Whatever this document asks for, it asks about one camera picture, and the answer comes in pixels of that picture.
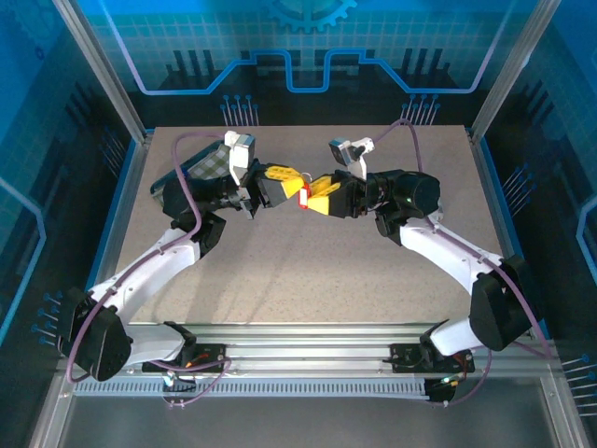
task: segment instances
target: table surface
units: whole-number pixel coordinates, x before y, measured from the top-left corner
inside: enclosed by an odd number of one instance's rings
[[[149,187],[172,170],[171,144],[191,130],[158,128],[149,149],[118,270],[155,244],[170,218]],[[357,140],[383,126],[241,128],[257,138],[256,157],[289,165],[313,178],[340,168],[327,142]],[[443,224],[475,245],[501,253],[479,174],[462,126],[417,127],[424,170],[441,182]],[[180,146],[181,161],[211,143],[194,138]],[[400,127],[367,157],[371,172],[416,169],[410,132]],[[205,259],[177,275],[136,314],[134,321],[436,322],[468,315],[470,298],[433,263],[382,238],[374,216],[325,217],[301,210],[293,198],[255,220],[233,210]]]

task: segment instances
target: enclosure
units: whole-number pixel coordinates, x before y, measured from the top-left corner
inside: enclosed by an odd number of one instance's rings
[[[592,361],[577,360],[597,356],[597,4],[0,0],[0,24],[7,446],[592,446],[597,383]],[[178,413],[155,378],[125,391],[147,380],[135,369],[114,390],[64,381],[60,298],[169,228],[149,189],[173,169],[179,134],[250,133],[261,161],[315,179],[340,168],[330,140],[375,137],[397,119],[415,125],[441,183],[442,223],[528,261],[556,361],[496,352],[489,381],[456,409],[356,393],[393,380],[387,345],[467,315],[470,298],[371,219],[292,199],[254,220],[225,210],[218,247],[134,318],[229,344],[236,373],[223,384],[238,393],[222,387]],[[213,141],[188,139],[181,157]],[[372,171],[416,163],[406,126],[368,157]],[[293,371],[300,360],[312,371]],[[250,389],[282,384],[305,389]]]

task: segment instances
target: metal pole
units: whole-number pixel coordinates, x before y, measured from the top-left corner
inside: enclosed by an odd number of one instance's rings
[[[478,143],[489,129],[495,115],[497,115],[510,89],[519,77],[527,58],[531,55],[541,35],[548,27],[560,2],[561,0],[539,0],[531,16],[529,16],[529,20],[524,25],[521,35],[514,44],[512,51],[510,51],[510,55],[507,57],[471,127],[471,139],[474,144]]]
[[[120,119],[124,122],[132,139],[143,144],[146,139],[146,128],[137,115],[129,95],[124,90],[116,71],[102,50],[87,18],[76,2],[69,0],[52,0],[54,6],[64,19],[66,27],[73,35],[76,43],[83,52],[91,70],[102,84],[110,102],[116,109]]]

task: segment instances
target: grid pattern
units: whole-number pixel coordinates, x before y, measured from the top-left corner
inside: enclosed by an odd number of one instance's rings
[[[553,25],[517,81],[517,90],[538,79],[554,105],[542,125],[544,135],[551,140],[567,136],[597,190],[597,96]]]
[[[450,64],[449,74],[459,87],[469,87],[477,74],[495,33],[503,19],[496,13],[419,13],[354,11],[337,26],[324,32],[292,33],[288,25],[279,26],[265,13],[245,14],[156,14],[116,16],[113,18],[135,66],[148,89],[157,90],[168,76],[166,64],[176,65],[174,51],[207,49],[211,52],[215,70],[223,70],[240,58],[242,50],[289,49],[300,51],[300,69],[315,70],[315,51],[332,48],[374,49],[376,57],[385,59],[393,68],[401,67],[405,52],[412,49],[442,49],[438,66]],[[511,43],[519,34],[526,15],[510,18],[495,61],[486,72],[484,83],[495,78]],[[120,54],[105,17],[89,17],[95,33],[117,72],[129,90],[134,80]],[[422,73],[430,68],[432,58],[425,60]],[[199,58],[199,67],[207,72],[208,62]],[[410,61],[408,72],[414,73],[416,58]],[[191,66],[191,60],[185,60]],[[268,67],[268,70],[284,70]]]
[[[76,125],[64,112],[75,82],[90,84],[92,72],[75,41],[63,35],[51,51],[21,108],[0,142],[0,175],[18,191],[28,194],[54,139],[71,141]],[[0,252],[22,207],[3,190],[0,194]]]

